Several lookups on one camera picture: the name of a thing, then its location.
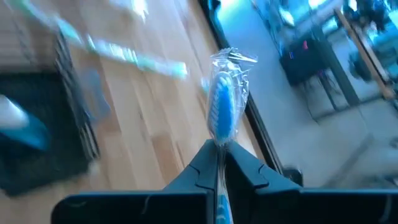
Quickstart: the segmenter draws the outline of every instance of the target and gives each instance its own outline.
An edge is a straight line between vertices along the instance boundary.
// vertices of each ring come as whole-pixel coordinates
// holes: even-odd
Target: clear plastic packaging
[[[137,17],[143,23],[148,15],[143,0],[6,0],[16,14],[38,20],[69,43],[103,57],[132,63],[144,71],[174,78],[186,78],[185,63],[143,55],[131,46]],[[137,16],[127,16],[125,11]]]
[[[236,103],[234,107],[236,110],[234,123],[238,124],[248,102],[249,71],[257,63],[257,57],[243,54],[236,48],[228,48],[212,55],[211,61],[210,77],[202,78],[201,86],[208,93],[210,83],[216,74],[226,72],[231,76],[234,87],[234,102]]]

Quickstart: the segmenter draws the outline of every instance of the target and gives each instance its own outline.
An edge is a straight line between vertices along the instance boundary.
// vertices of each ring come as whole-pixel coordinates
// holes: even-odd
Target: black plastic mount
[[[52,223],[215,222],[217,147],[212,140],[160,191],[94,192],[70,196]],[[229,145],[226,185],[235,224],[398,223],[396,190],[303,189],[242,148]]]

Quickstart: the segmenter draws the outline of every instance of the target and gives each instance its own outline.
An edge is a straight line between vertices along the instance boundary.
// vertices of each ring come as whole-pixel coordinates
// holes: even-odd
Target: toothbrush handle
[[[216,224],[230,224],[231,217],[229,216],[229,202],[226,195],[218,196]]]

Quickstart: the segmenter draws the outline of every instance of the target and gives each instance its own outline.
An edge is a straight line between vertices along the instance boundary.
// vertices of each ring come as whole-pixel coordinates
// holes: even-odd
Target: floor mat
[[[0,94],[41,120],[50,133],[45,152],[0,135],[0,188],[17,195],[87,171],[80,130],[57,72],[0,74]]]

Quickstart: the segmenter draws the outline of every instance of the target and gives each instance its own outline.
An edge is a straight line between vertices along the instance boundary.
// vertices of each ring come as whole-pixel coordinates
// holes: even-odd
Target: toothbrush
[[[207,113],[209,132],[218,146],[217,224],[233,222],[225,182],[225,156],[235,133],[235,108],[232,78],[227,72],[219,72],[209,86]]]

